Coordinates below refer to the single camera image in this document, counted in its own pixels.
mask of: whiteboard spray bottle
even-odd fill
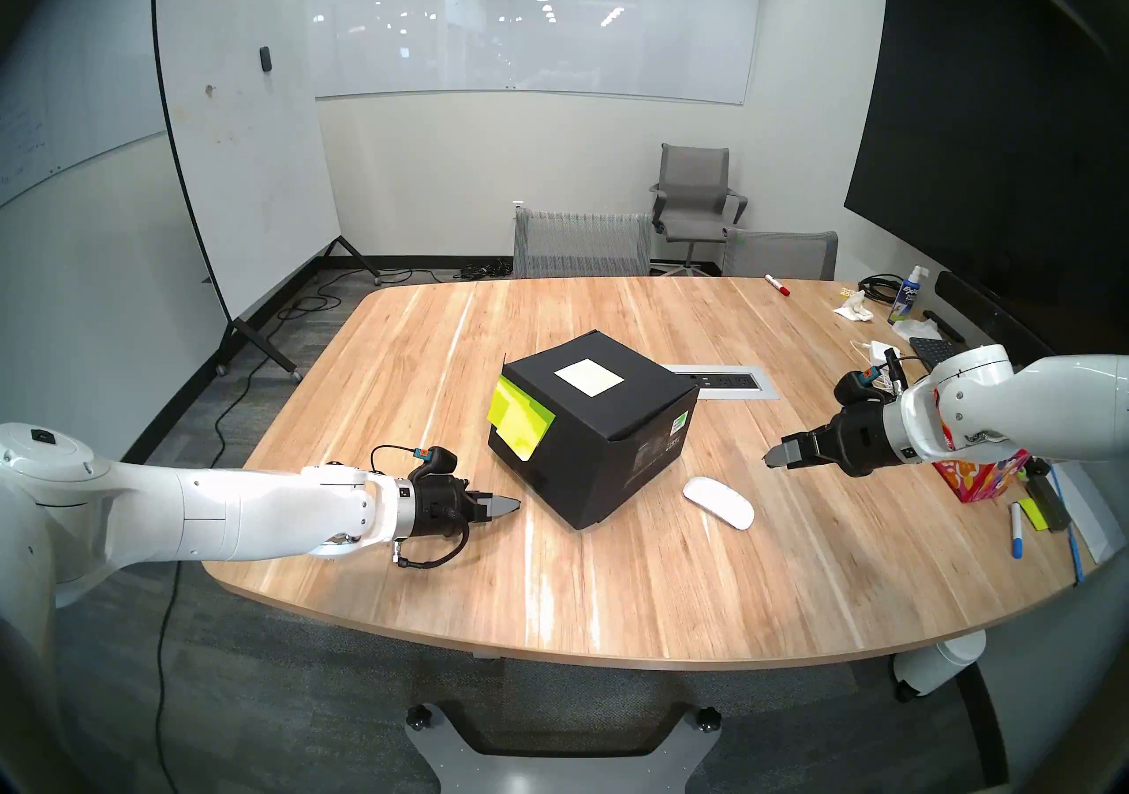
[[[895,298],[894,306],[890,308],[890,316],[886,319],[889,323],[909,317],[913,299],[917,298],[918,290],[921,288],[921,278],[929,278],[929,269],[914,265],[909,278],[902,281],[902,287],[898,290],[898,298]]]

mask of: cardboard box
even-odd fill
[[[998,463],[940,460],[933,465],[948,481],[948,486],[962,503],[974,503],[1004,492],[1030,459],[1031,454],[1021,447],[1014,456],[1000,460]]]
[[[501,375],[490,447],[577,530],[603,521],[682,453],[698,401],[697,384],[598,330],[507,363]],[[532,453],[528,426],[518,443],[504,425],[523,394],[536,410],[533,431],[544,433]]]

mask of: floor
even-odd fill
[[[324,285],[339,273],[320,278]],[[341,306],[287,322],[274,340],[308,368],[371,290],[368,274],[343,278],[324,289]],[[212,422],[260,359],[252,348],[240,352],[149,462],[208,465],[219,451]],[[224,420],[220,466],[244,462],[292,390],[281,368],[263,365]],[[172,574],[173,564],[129,567],[58,616],[69,741],[103,791],[168,789],[152,722]],[[185,564],[165,643],[165,752],[185,793],[430,794],[438,782],[402,730],[411,704],[440,704],[479,750],[551,752],[648,750],[668,730],[672,707],[694,704],[725,718],[719,743],[691,778],[694,794],[980,788],[956,686],[902,705],[887,664],[689,674],[475,660],[274,610]]]

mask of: wooden table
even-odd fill
[[[1001,621],[1074,581],[1066,533],[1010,556],[1004,500],[962,505],[928,464],[848,478],[769,470],[780,436],[839,411],[832,387],[899,343],[851,323],[841,283],[759,278],[574,278],[390,288],[366,297],[287,402],[247,468],[367,463],[378,443],[440,444],[471,487],[522,499],[473,527],[438,569],[391,548],[205,567],[235,593],[397,638],[506,656],[648,669],[739,669],[889,654]],[[659,363],[754,364],[777,401],[701,401],[681,459],[603,523],[569,527],[487,446],[502,359],[601,329]],[[378,452],[377,468],[417,461]],[[749,498],[738,532],[682,497],[692,475]],[[449,541],[408,542],[413,559]]]

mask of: mesh chair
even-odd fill
[[[749,199],[729,189],[729,149],[718,147],[673,147],[663,145],[651,225],[667,242],[689,242],[685,261],[666,274],[695,273],[690,264],[698,242],[725,242],[725,200],[737,199],[733,225],[745,213]]]
[[[726,226],[721,273],[726,278],[834,280],[839,235],[834,232],[749,232]]]
[[[518,206],[515,278],[627,278],[650,273],[646,213],[549,213]]]

